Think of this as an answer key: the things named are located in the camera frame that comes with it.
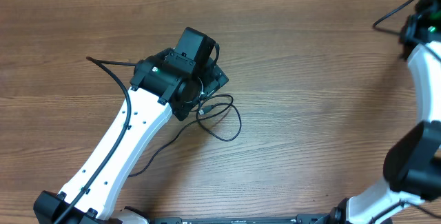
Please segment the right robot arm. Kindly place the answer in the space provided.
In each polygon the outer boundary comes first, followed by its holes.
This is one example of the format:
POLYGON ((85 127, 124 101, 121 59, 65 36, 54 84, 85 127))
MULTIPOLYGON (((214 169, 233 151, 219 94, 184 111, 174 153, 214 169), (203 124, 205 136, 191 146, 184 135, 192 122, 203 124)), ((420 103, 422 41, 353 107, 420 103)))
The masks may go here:
POLYGON ((440 0, 411 0, 414 13, 396 33, 416 90, 417 124, 387 153, 382 178, 345 198, 315 223, 391 223, 392 216, 440 198, 440 0))

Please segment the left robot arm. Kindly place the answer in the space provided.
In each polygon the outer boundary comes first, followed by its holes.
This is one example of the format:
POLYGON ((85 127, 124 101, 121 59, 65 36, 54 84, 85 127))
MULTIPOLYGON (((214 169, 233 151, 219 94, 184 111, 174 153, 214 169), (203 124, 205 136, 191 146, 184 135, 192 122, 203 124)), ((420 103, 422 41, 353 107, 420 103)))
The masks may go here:
POLYGON ((135 64, 125 100, 111 126, 79 171, 57 193, 43 191, 33 210, 39 223, 149 223, 132 207, 115 209, 131 171, 155 134, 223 87, 220 47, 193 28, 177 45, 135 64))

